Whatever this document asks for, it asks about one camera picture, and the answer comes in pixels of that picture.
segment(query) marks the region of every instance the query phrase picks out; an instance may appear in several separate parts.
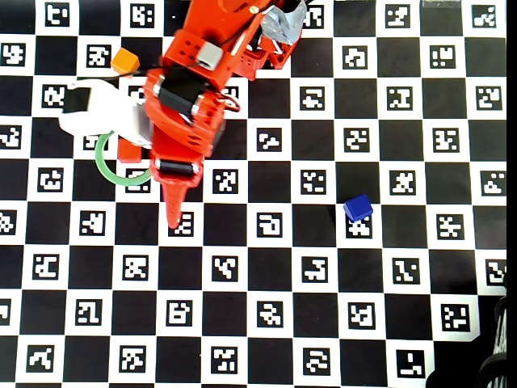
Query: black square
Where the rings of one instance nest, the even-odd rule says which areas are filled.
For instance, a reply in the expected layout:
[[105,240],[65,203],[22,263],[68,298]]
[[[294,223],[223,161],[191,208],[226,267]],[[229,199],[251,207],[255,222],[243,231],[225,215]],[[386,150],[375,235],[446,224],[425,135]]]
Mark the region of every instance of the black square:
[[2,353],[0,353],[0,382],[14,382],[16,377],[18,337],[15,335],[1,336],[0,349],[2,350]]
[[475,295],[474,251],[429,250],[431,292]]
[[111,289],[113,247],[70,247],[69,289]]
[[246,293],[203,293],[203,335],[246,335]]
[[249,291],[291,291],[291,250],[248,248]]
[[246,205],[204,204],[204,245],[244,247]]
[[31,158],[73,157],[74,137],[61,129],[58,119],[32,119]]
[[375,36],[375,2],[334,2],[334,36]]
[[332,120],[292,121],[293,160],[334,160]]
[[292,54],[291,76],[332,77],[332,39],[302,39]]
[[0,34],[34,34],[34,0],[3,0],[0,4]]
[[383,247],[427,248],[426,207],[383,205],[382,243]]
[[382,273],[381,249],[338,249],[340,293],[382,293]]
[[159,289],[201,289],[201,249],[160,247]]
[[467,118],[464,78],[424,78],[422,94],[424,119]]
[[30,116],[32,77],[0,76],[0,116]]
[[432,340],[429,295],[386,294],[388,340]]
[[506,206],[474,206],[477,249],[506,249]]
[[28,345],[26,373],[53,373],[54,345]]
[[79,35],[119,36],[120,2],[79,0]]
[[201,338],[158,337],[156,382],[200,382]]
[[156,292],[113,291],[112,335],[154,335]]
[[21,335],[65,334],[66,291],[27,291],[22,294]]
[[288,79],[256,79],[248,86],[249,118],[288,119],[291,88]]
[[468,163],[426,163],[428,204],[472,203]]
[[122,38],[122,47],[135,54],[140,60],[141,68],[149,68],[158,64],[163,51],[162,38]]
[[469,120],[470,160],[506,161],[506,121]]
[[376,119],[377,80],[335,79],[334,106],[336,119]]
[[157,245],[158,204],[116,204],[115,244]]
[[0,246],[0,289],[22,288],[23,246]]
[[249,202],[291,202],[290,162],[248,162]]
[[294,293],[295,337],[338,337],[338,294]]
[[462,36],[463,23],[460,6],[420,6],[420,34],[422,36]]
[[106,382],[109,366],[109,337],[65,338],[65,382]]
[[380,160],[423,160],[421,120],[380,120]]
[[27,244],[68,244],[70,203],[29,202]]
[[250,384],[292,384],[291,339],[249,338],[248,354]]
[[0,160],[0,200],[26,200],[28,180],[28,160],[3,159]]
[[363,194],[373,204],[380,203],[378,162],[337,162],[336,178],[336,203],[344,204],[345,201]]
[[[116,161],[106,161],[116,170]],[[104,178],[91,160],[74,160],[73,200],[114,201],[115,185]]]
[[384,341],[341,339],[341,385],[387,386]]
[[379,77],[420,77],[419,38],[377,38]]
[[293,205],[292,244],[294,247],[335,247],[335,207]]
[[506,77],[506,39],[465,38],[467,77]]
[[77,55],[76,36],[37,36],[36,75],[75,75]]

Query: white square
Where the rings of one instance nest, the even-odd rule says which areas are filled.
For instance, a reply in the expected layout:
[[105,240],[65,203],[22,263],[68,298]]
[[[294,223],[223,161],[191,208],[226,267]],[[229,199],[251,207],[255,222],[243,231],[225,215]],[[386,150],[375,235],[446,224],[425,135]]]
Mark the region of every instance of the white square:
[[[293,247],[292,291],[295,293],[337,293],[338,250],[329,247]],[[303,269],[303,258],[312,258],[313,269]]]
[[237,99],[241,110],[239,112],[225,111],[225,119],[245,120],[248,118],[249,103],[248,103],[248,80],[246,78],[232,77],[226,83],[225,88],[221,91],[224,95],[232,95]]
[[[134,349],[135,357],[121,360],[121,347],[127,352]],[[142,360],[142,349],[145,347],[145,362]],[[142,368],[145,372],[131,372],[131,368]],[[154,383],[156,373],[156,336],[154,335],[112,335],[110,338],[109,382]]]
[[[144,174],[149,169],[149,160],[142,159],[140,163],[122,163],[117,160],[116,174],[118,176],[131,177]],[[157,204],[160,202],[160,183],[151,179],[140,186],[115,186],[115,199],[117,202]]]
[[0,300],[7,299],[9,305],[0,302],[0,335],[18,335],[20,316],[22,314],[22,290],[3,289],[0,292]]
[[122,2],[120,34],[123,37],[163,37],[164,5],[159,0]]
[[379,120],[334,120],[334,158],[337,162],[378,162]]
[[248,247],[292,247],[291,204],[248,204],[246,212]]
[[113,286],[120,291],[158,289],[158,246],[115,245]]
[[246,123],[248,160],[291,161],[291,120],[248,119]]
[[377,78],[375,36],[334,38],[333,50],[335,78]]
[[169,236],[169,225],[167,224],[166,204],[160,204],[160,213],[158,219],[158,245],[160,247],[202,247],[204,232],[204,204],[202,202],[183,202],[181,211],[188,213],[187,217],[191,217],[190,213],[194,213],[193,235],[183,237],[181,234]]
[[51,3],[52,5],[49,7],[43,0],[36,2],[36,35],[79,35],[79,1],[56,0]]
[[35,75],[32,80],[32,117],[58,117],[65,106],[66,88],[76,78],[68,75]]
[[[314,369],[328,370],[330,376],[304,374],[305,361],[304,349],[326,349],[329,357],[319,356],[319,365],[314,365]],[[338,338],[294,338],[292,339],[292,359],[295,386],[340,386],[341,385],[341,349]]]
[[[398,101],[399,107],[408,106],[410,110],[393,110],[393,108],[389,110],[388,95],[393,95]],[[378,78],[377,102],[379,120],[421,120],[423,118],[422,79],[413,77]]]
[[65,335],[109,336],[112,302],[110,289],[69,289],[66,292]]
[[67,289],[68,245],[30,245],[23,249],[23,289]]
[[[160,337],[201,337],[203,291],[160,289],[156,298],[156,335]],[[181,304],[183,301],[191,302],[191,306],[188,304],[183,306]],[[188,323],[191,323],[191,326],[182,326]]]
[[481,172],[485,174],[493,171],[490,178],[506,179],[506,162],[471,162],[470,163],[470,184],[472,186],[472,205],[476,206],[506,206],[506,196],[490,196],[486,195],[491,192],[500,192],[503,194],[502,188],[497,183],[490,181],[483,183],[481,181]]
[[[442,327],[442,305],[467,305],[469,308],[469,329],[470,331],[444,331]],[[454,342],[470,342],[480,335],[479,327],[479,305],[477,303],[477,295],[431,295],[431,321],[433,328],[434,341],[454,341]],[[445,324],[454,325],[458,322],[462,323],[462,317],[451,317],[451,322]]]
[[[442,47],[439,50],[433,49],[431,52],[431,46]],[[446,67],[446,60],[452,58],[456,62],[454,69]],[[463,36],[420,37],[422,78],[465,78],[467,75],[465,63],[465,39]]]
[[503,277],[506,273],[506,250],[476,249],[476,279],[478,295],[506,295]]
[[[379,204],[372,204],[372,208],[373,214],[369,217],[369,220],[365,218],[363,221],[352,223],[346,218],[343,205],[336,204],[336,241],[338,248],[382,248],[381,208]],[[365,227],[360,226],[359,222],[364,223]],[[369,227],[366,222],[371,222],[372,227]],[[351,231],[350,237],[347,237],[346,228]],[[354,234],[365,237],[356,238]]]
[[6,61],[0,65],[2,75],[34,75],[36,36],[0,34],[0,48],[0,58]]
[[[468,77],[467,85],[467,117],[470,120],[506,120],[506,77]],[[494,102],[484,101],[483,104],[493,104],[500,102],[501,110],[480,110],[478,108],[477,92],[493,91]]]
[[205,203],[245,204],[248,202],[248,162],[246,160],[207,159],[204,161],[203,177]]
[[29,159],[32,118],[0,116],[0,127],[0,159]]
[[[82,220],[82,212],[90,212],[90,217]],[[115,202],[72,202],[70,210],[70,245],[114,245],[115,219]]]
[[[399,5],[394,14],[389,15],[387,6]],[[387,27],[386,17],[393,16]],[[411,37],[420,36],[420,0],[390,0],[376,4],[376,36],[377,37]]]
[[248,248],[203,247],[203,290],[248,290]]
[[[425,205],[425,162],[380,162],[380,202],[383,205]],[[390,176],[396,175],[395,186]]]
[[[219,367],[231,369],[237,373],[212,373],[212,348],[237,348],[237,364],[224,361],[224,352],[218,352],[221,360]],[[248,382],[248,339],[246,337],[201,337],[201,383],[202,384],[247,384]]]
[[0,200],[0,244],[25,244],[26,224],[27,202],[25,200]]
[[[48,364],[52,372],[28,373],[26,365],[28,347],[32,345],[51,345],[53,346],[54,361]],[[45,362],[40,359],[33,359],[35,363]],[[65,362],[65,336],[64,335],[20,335],[18,337],[18,353],[16,357],[16,382],[59,382],[63,381],[63,364]]]
[[333,78],[291,78],[290,85],[293,120],[334,119]]
[[468,120],[424,119],[422,127],[426,162],[470,162]]
[[[398,377],[397,350],[418,350],[424,352],[425,374],[422,378]],[[435,370],[435,346],[433,341],[408,341],[403,339],[388,339],[386,341],[386,366],[388,367],[388,386],[401,388],[423,388],[426,380]]]
[[326,0],[314,0],[308,6],[302,38],[332,38],[334,36],[334,7]]
[[[249,291],[246,297],[248,337],[293,337],[291,292]],[[283,313],[270,302],[281,302]]]
[[78,37],[78,77],[114,77],[111,61],[119,52],[122,41],[119,36]]
[[386,339],[383,293],[339,293],[338,305],[340,339]]
[[[476,20],[474,27],[473,6],[494,6],[494,10],[487,13],[484,20],[484,27],[480,27],[482,19]],[[486,0],[463,0],[461,2],[461,13],[463,15],[463,35],[466,37],[487,37],[487,38],[506,38],[506,2],[500,1],[487,2]]]
[[[427,214],[427,241],[429,249],[474,249],[476,241],[474,238],[474,216],[472,205],[428,205],[426,207]],[[437,215],[444,215],[444,220],[437,220]],[[462,230],[464,232],[464,239],[443,239],[443,236],[438,239],[438,223],[444,226],[451,225],[450,228],[441,229],[441,233],[449,233],[451,237],[454,233],[458,233],[460,229],[457,228],[454,218],[448,219],[450,215],[463,216]]]
[[336,163],[313,160],[292,161],[291,202],[334,205],[336,203]]
[[[416,259],[417,263],[408,263],[404,259]],[[419,281],[412,276],[415,272],[419,274]],[[414,248],[382,248],[382,276],[385,293],[430,294],[429,251]]]
[[31,158],[29,160],[27,200],[70,202],[73,185],[73,159]]

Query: checkerboard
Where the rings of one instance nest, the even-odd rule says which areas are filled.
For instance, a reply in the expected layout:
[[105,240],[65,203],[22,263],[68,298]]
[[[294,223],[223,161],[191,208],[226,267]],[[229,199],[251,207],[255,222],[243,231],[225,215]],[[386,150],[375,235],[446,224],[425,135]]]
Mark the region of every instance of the checkerboard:
[[467,386],[504,294],[503,3],[311,3],[283,70],[230,79],[169,230],[159,185],[108,183],[57,114],[120,47],[155,65],[188,6],[0,2],[0,387]]

